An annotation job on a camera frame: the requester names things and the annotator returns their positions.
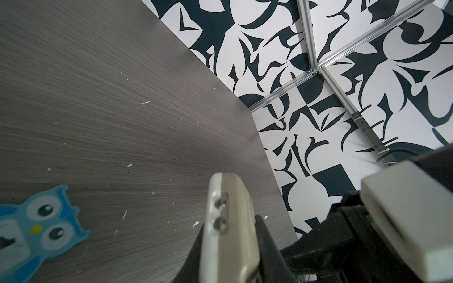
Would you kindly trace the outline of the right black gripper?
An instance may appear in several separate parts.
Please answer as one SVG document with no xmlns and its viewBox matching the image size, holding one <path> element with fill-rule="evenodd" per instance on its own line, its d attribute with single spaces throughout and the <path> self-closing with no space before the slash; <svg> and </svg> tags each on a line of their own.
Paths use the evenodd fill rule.
<svg viewBox="0 0 453 283">
<path fill-rule="evenodd" d="M 322 223 L 281 253 L 295 274 L 314 274 L 319 283 L 420 282 L 376 228 L 359 191 L 350 191 Z"/>
</svg>

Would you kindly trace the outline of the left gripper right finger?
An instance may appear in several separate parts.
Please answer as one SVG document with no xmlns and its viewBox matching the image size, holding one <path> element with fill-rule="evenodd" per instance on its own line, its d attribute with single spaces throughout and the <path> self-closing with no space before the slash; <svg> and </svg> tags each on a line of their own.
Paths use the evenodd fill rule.
<svg viewBox="0 0 453 283">
<path fill-rule="evenodd" d="M 258 270 L 262 283 L 296 283 L 297 281 L 274 243 L 264 219 L 256 215 L 255 220 L 258 247 L 260 250 L 260 265 Z"/>
</svg>

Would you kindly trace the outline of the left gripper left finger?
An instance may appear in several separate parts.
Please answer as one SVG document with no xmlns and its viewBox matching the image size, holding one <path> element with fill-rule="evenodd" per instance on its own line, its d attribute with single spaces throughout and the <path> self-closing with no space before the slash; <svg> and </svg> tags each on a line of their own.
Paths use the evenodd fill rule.
<svg viewBox="0 0 453 283">
<path fill-rule="evenodd" d="M 204 226 L 201 226 L 199 234 L 187 256 L 187 259 L 173 279 L 173 283 L 199 283 L 199 267 L 202 252 Z"/>
</svg>

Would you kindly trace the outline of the white remote control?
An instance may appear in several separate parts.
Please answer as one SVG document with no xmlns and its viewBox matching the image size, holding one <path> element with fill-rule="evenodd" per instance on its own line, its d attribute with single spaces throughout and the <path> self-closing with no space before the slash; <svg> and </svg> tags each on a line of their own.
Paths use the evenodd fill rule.
<svg viewBox="0 0 453 283">
<path fill-rule="evenodd" d="M 216 173 L 209 183 L 199 282 L 257 283 L 260 249 L 250 194 L 235 173 Z"/>
</svg>

